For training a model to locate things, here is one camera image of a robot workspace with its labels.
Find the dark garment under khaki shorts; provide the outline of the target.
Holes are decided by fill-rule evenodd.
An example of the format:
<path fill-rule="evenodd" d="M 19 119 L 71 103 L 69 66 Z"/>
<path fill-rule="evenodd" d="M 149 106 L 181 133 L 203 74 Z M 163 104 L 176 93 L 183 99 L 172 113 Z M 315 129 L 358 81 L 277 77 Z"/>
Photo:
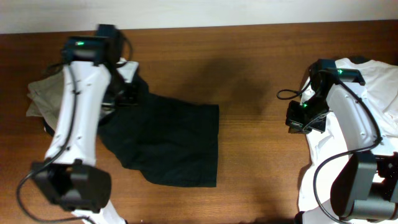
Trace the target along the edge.
<path fill-rule="evenodd" d="M 48 124 L 48 122 L 46 122 L 46 120 L 42 120 L 43 121 L 43 126 L 44 126 L 44 131 L 49 134 L 51 137 L 54 137 L 55 131 L 54 129 Z"/>

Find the folded khaki shorts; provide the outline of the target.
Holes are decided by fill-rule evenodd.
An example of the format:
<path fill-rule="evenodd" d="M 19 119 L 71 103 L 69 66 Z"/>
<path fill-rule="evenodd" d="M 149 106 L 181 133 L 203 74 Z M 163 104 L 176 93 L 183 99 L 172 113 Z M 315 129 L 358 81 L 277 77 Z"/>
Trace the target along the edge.
<path fill-rule="evenodd" d="M 53 130 L 56 130 L 63 96 L 63 72 L 32 82 L 27 87 L 27 96 L 32 102 L 26 116 L 42 117 Z"/>

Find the black shorts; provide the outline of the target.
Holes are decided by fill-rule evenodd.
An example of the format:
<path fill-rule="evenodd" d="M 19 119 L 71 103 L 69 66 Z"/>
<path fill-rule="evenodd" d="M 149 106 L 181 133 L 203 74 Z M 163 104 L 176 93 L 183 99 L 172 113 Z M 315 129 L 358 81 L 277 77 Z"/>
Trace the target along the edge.
<path fill-rule="evenodd" d="M 103 118 L 98 136 L 126 169 L 174 187 L 216 187 L 218 105 L 198 105 L 150 93 L 135 75 L 137 104 Z"/>

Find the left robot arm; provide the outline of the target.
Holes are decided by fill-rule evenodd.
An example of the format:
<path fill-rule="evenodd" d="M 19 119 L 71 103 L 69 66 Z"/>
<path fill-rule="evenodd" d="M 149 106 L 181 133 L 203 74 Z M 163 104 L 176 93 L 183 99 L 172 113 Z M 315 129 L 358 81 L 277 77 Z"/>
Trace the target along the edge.
<path fill-rule="evenodd" d="M 127 38 L 101 24 L 92 36 L 70 37 L 62 49 L 63 98 L 57 128 L 28 178 L 53 205 L 85 223 L 123 223 L 110 200 L 111 177 L 96 167 L 101 112 L 137 103 L 138 64 L 123 59 Z"/>

